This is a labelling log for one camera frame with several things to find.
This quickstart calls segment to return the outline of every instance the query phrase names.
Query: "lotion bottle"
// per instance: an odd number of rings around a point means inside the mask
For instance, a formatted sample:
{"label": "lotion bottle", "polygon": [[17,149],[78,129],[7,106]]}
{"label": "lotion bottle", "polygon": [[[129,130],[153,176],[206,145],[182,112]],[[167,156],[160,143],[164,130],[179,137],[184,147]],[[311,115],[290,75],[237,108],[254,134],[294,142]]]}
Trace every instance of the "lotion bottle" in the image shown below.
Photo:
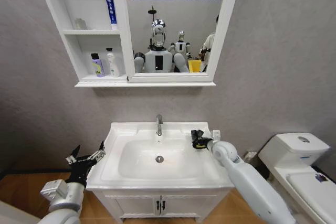
{"label": "lotion bottle", "polygon": [[120,76],[120,66],[118,64],[118,59],[112,52],[113,49],[111,47],[106,48],[106,50],[108,52],[107,60],[109,61],[109,64],[110,64],[111,75],[113,77],[119,77]]}
{"label": "lotion bottle", "polygon": [[103,77],[104,76],[104,69],[103,65],[101,63],[101,60],[99,59],[98,54],[95,52],[91,54],[92,57],[92,65],[94,67],[94,72],[96,73],[97,77]]}

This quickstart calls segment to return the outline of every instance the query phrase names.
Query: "bathroom sink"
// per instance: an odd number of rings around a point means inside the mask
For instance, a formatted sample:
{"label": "bathroom sink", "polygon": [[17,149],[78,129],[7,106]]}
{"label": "bathroom sink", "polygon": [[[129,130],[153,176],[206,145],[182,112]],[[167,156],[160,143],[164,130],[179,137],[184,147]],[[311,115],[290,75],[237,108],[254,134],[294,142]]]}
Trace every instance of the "bathroom sink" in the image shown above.
{"label": "bathroom sink", "polygon": [[[158,156],[163,157],[160,163]],[[147,179],[193,178],[200,169],[190,142],[181,140],[132,140],[125,145],[118,167],[124,177]]]}
{"label": "bathroom sink", "polygon": [[210,136],[206,122],[112,123],[106,155],[88,176],[88,189],[233,187],[207,150],[192,148],[191,130]]}

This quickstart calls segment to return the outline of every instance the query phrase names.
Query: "person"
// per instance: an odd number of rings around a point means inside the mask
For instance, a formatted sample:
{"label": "person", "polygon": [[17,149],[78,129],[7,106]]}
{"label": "person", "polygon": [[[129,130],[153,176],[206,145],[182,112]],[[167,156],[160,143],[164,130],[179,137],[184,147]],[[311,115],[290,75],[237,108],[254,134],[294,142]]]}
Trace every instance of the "person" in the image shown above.
{"label": "person", "polygon": [[203,43],[200,52],[198,53],[198,57],[201,59],[201,72],[204,72],[206,70],[206,67],[209,62],[209,57],[210,57],[210,51],[212,48],[212,44],[214,42],[214,37],[215,37],[215,32],[211,33]]}

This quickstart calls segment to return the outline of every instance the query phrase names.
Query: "wooden floor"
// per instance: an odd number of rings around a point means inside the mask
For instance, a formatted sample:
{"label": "wooden floor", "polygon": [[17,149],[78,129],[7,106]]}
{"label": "wooden floor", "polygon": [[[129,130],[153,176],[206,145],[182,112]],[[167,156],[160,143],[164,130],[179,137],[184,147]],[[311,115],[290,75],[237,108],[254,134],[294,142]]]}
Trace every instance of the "wooden floor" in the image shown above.
{"label": "wooden floor", "polygon": [[[67,179],[68,173],[7,175],[0,180],[0,200],[39,218],[48,213],[49,202],[39,193],[44,184],[55,179]],[[116,223],[92,192],[85,191],[82,224]],[[127,219],[125,224],[192,224],[193,218]],[[240,194],[232,190],[204,220],[205,224],[265,223],[251,211]]]}

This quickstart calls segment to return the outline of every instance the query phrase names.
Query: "wall shelf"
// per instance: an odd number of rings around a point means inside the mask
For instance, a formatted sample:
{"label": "wall shelf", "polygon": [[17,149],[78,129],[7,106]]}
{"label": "wall shelf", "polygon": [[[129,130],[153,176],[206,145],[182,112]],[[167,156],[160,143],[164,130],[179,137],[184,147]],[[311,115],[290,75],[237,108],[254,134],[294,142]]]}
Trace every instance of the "wall shelf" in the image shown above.
{"label": "wall shelf", "polygon": [[[113,0],[118,29],[112,29],[106,0],[46,0],[73,69],[76,87],[206,87],[215,86],[214,74],[226,35],[235,0],[223,0],[214,38],[212,57],[206,73],[169,73],[138,75],[134,68],[134,51],[126,0]],[[75,20],[85,21],[87,30],[77,30]],[[121,76],[99,78],[92,66],[97,53],[105,74],[111,69],[106,48],[113,48]]]}
{"label": "wall shelf", "polygon": [[119,35],[119,30],[76,30],[65,29],[65,35]]}

